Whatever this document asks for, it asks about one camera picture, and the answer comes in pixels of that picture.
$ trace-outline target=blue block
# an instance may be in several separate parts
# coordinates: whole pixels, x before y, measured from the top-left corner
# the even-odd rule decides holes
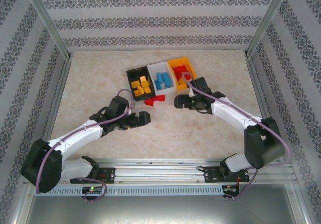
[[[172,82],[171,78],[169,77],[169,75],[166,72],[164,72],[164,73],[162,73],[162,77],[165,82],[165,87],[171,87],[173,82]]]
[[[158,80],[155,80],[156,90],[161,90],[161,85]]]
[[[160,84],[163,83],[163,78],[162,78],[162,74],[160,72],[156,73],[157,76],[157,80],[159,81]]]

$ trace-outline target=striped wall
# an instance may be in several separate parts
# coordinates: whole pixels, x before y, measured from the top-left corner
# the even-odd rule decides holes
[[[321,0],[283,0],[252,56],[313,223],[321,222],[320,39]]]
[[[42,0],[69,51],[246,49],[271,0]]]
[[[22,162],[44,135],[65,61],[29,0],[0,1],[0,36],[0,223],[7,223]]]

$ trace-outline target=beige floor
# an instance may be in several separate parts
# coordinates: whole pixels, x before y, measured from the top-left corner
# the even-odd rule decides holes
[[[71,64],[52,138],[83,124],[121,88],[129,88],[126,70],[187,56],[197,76],[205,77],[211,90],[221,91],[241,108],[259,116],[253,86],[241,50],[222,51],[106,51],[76,52]],[[243,136],[222,119],[176,109],[166,95],[154,107],[143,102],[135,112],[148,111],[151,123],[127,131],[114,131],[92,142],[72,158],[224,158],[243,151]]]

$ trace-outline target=yellow block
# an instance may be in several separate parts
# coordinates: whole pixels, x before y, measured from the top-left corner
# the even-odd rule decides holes
[[[149,86],[148,81],[141,82],[141,86],[142,87],[148,87]]]
[[[141,76],[141,77],[140,77],[140,81],[141,81],[141,82],[146,81],[146,77],[145,77],[145,76]]]
[[[144,91],[145,91],[145,93],[151,93],[151,90],[150,90],[150,88],[148,86],[144,87]]]
[[[141,86],[137,86],[137,88],[138,88],[138,90],[140,91],[141,94],[144,94],[144,93],[145,93],[144,89],[142,89]]]
[[[137,88],[137,86],[140,86],[140,81],[139,80],[131,82],[131,87],[132,88]]]
[[[139,90],[135,90],[135,91],[134,91],[134,94],[135,94],[136,97],[141,96],[141,93],[140,93]]]

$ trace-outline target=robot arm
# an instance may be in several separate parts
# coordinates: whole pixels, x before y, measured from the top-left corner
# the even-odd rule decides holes
[[[89,120],[75,130],[118,117],[122,115],[129,106],[128,100],[116,96],[111,101],[109,107],[102,108],[98,113],[92,115]],[[36,185],[40,165],[46,153],[64,137],[70,136],[49,155],[42,171],[39,190],[42,193],[46,193],[53,189],[59,181],[69,181],[70,179],[77,177],[96,179],[99,165],[94,160],[87,156],[83,156],[78,160],[66,159],[78,149],[94,140],[106,136],[114,129],[127,130],[129,128],[144,126],[148,123],[150,123],[149,113],[141,111],[137,117],[136,113],[131,113],[130,110],[124,117],[108,124],[96,125],[88,129],[85,128],[75,134],[71,134],[75,132],[75,130],[73,130],[64,136],[48,142],[42,139],[36,140],[32,144],[23,163],[21,174],[33,185]]]
[[[234,105],[224,94],[218,91],[212,93],[203,77],[192,80],[191,85],[196,89],[219,98],[229,104],[222,104],[209,97],[194,92],[190,88],[189,95],[176,96],[174,102],[176,108],[185,107],[191,110],[196,110],[202,114],[211,114],[220,117],[235,127],[239,132],[244,134],[244,152],[229,156],[220,162],[220,172],[224,178],[228,178],[233,173],[243,169],[260,169],[285,154],[283,144],[270,132],[252,121],[252,119],[255,119],[280,135],[274,119],[266,118],[263,120],[262,118],[253,116],[238,107],[244,113],[249,114],[251,119],[244,117],[231,107],[232,105],[236,105]]]

